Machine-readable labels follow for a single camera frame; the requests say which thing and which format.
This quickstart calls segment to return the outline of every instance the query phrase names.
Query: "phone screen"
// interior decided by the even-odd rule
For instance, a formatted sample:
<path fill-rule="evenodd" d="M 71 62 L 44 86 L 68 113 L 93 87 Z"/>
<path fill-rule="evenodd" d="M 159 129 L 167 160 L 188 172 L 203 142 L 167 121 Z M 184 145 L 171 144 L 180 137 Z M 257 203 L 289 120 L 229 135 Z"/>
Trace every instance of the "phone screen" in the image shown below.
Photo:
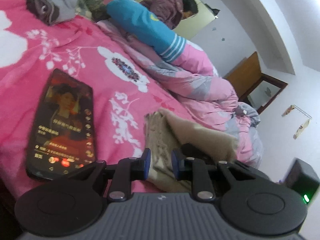
<path fill-rule="evenodd" d="M 92 88 L 55 69 L 36 112 L 27 172 L 55 179 L 95 160 Z"/>

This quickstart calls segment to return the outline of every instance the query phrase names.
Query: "red icon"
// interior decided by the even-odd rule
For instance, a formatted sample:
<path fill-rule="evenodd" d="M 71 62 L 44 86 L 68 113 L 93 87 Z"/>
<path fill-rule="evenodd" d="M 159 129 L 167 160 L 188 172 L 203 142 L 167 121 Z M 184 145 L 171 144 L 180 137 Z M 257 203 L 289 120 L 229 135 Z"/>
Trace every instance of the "red icon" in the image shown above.
<path fill-rule="evenodd" d="M 59 158 L 58 157 L 50 157 L 49 159 L 48 159 L 48 161 L 49 161 L 49 163 L 56 163 L 56 162 L 58 162 L 59 161 Z"/>
<path fill-rule="evenodd" d="M 70 162 L 68 162 L 66 158 L 63 158 L 62 161 L 61 161 L 61 165 L 63 167 L 69 167 L 70 166 Z"/>

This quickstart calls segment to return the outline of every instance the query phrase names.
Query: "black device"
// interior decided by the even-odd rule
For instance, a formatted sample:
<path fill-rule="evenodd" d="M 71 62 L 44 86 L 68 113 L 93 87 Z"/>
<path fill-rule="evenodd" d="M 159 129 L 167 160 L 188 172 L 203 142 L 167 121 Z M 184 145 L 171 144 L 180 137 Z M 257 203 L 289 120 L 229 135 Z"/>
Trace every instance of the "black device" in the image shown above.
<path fill-rule="evenodd" d="M 55 179 L 95 160 L 92 88 L 55 69 L 34 118 L 27 173 Z"/>
<path fill-rule="evenodd" d="M 297 192 L 241 162 L 205 164 L 183 149 L 172 152 L 172 167 L 191 193 L 132 194 L 131 181 L 148 177 L 149 149 L 115 165 L 97 161 L 18 199 L 20 240 L 303 239 L 307 205 Z"/>
<path fill-rule="evenodd" d="M 309 205 L 318 191 L 320 179 L 308 163 L 295 159 L 284 185 L 298 192 L 303 201 Z"/>

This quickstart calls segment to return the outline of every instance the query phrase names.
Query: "purple jacket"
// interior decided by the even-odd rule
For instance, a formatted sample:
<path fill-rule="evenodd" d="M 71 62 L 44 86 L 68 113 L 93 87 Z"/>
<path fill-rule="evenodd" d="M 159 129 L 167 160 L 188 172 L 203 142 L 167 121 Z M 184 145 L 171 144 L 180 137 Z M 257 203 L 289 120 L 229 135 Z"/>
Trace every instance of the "purple jacket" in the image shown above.
<path fill-rule="evenodd" d="M 141 4 L 173 30 L 182 19 L 182 0 L 143 0 Z"/>

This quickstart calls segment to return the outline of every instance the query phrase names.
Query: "pink floral blanket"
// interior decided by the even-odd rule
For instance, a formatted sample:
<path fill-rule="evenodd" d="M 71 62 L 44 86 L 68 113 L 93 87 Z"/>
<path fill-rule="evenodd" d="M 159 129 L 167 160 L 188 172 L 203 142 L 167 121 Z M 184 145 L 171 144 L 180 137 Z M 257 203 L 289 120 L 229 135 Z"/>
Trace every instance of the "pink floral blanket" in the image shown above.
<path fill-rule="evenodd" d="M 25 148 L 54 68 L 93 88 L 97 156 L 108 164 L 141 155 L 145 114 L 165 107 L 192 120 L 118 42 L 85 18 L 48 27 L 24 0 L 0 0 L 0 47 L 0 177 L 16 198 L 39 184 L 26 174 Z M 132 190 L 157 191 L 140 181 Z"/>

